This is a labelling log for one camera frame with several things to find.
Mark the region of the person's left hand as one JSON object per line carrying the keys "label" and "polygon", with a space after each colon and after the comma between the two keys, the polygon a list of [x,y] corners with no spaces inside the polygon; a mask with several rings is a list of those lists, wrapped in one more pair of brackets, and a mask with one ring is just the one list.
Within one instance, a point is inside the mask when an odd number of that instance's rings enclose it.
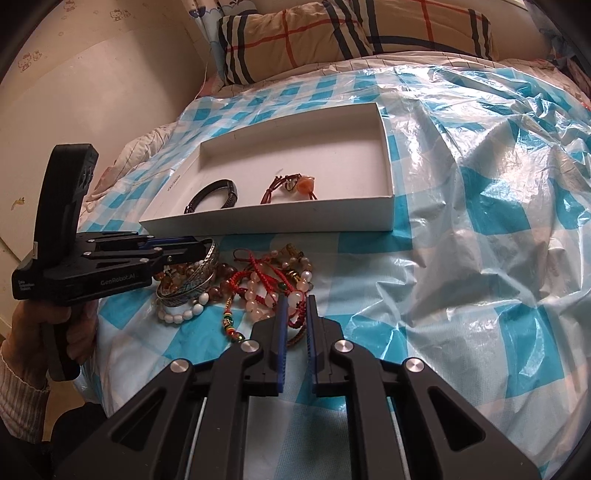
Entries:
{"label": "person's left hand", "polygon": [[[3,359],[14,374],[37,390],[47,385],[48,354],[43,345],[43,328],[67,322],[71,308],[48,302],[25,300],[18,303],[12,328],[3,342]],[[66,333],[67,355],[79,365],[93,353],[98,325],[98,301],[87,302]]]}

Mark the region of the left knit sleeve forearm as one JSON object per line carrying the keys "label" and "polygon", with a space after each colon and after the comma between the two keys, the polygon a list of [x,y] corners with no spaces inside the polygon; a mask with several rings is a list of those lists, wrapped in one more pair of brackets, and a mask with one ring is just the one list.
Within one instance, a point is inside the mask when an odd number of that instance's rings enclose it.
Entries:
{"label": "left knit sleeve forearm", "polygon": [[28,362],[6,340],[1,347],[1,420],[10,435],[41,442],[49,390],[47,366]]}

